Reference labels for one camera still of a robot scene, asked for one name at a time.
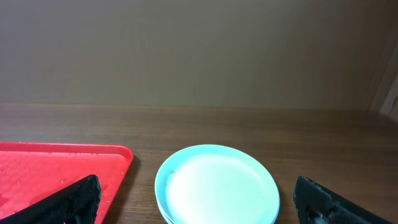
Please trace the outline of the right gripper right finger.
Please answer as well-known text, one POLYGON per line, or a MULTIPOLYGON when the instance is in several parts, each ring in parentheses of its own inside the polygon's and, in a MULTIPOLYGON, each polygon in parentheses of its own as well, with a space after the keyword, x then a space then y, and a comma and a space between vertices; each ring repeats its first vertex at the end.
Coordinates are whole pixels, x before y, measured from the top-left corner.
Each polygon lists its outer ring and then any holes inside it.
POLYGON ((300 224, 392 224, 304 176, 293 201, 300 224))

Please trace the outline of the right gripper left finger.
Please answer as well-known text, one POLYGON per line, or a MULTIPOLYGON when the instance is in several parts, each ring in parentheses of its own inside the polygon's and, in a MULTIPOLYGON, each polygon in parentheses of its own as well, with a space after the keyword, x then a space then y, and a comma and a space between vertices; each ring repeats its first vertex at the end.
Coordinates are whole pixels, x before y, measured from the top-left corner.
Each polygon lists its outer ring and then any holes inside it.
POLYGON ((1 219, 1 224, 94 224, 101 202, 96 175, 65 187, 43 200, 1 219))

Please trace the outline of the white plate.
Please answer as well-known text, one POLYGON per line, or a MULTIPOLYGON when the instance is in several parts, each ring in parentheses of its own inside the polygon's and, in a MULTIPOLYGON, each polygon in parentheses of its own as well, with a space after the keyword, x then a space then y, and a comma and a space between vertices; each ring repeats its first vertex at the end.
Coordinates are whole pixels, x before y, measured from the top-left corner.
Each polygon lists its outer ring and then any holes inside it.
POLYGON ((161 206, 161 204, 160 204, 159 202, 157 202, 157 206, 158 206, 159 212, 160 212, 160 214, 162 215, 163 219, 164 219, 168 224, 175 224, 175 223, 166 215, 166 213, 164 212, 164 210, 163 210, 163 208, 162 208, 162 206, 161 206))
POLYGON ((277 184, 255 158, 228 146, 181 149, 159 167, 154 193, 174 223, 275 223, 277 184))

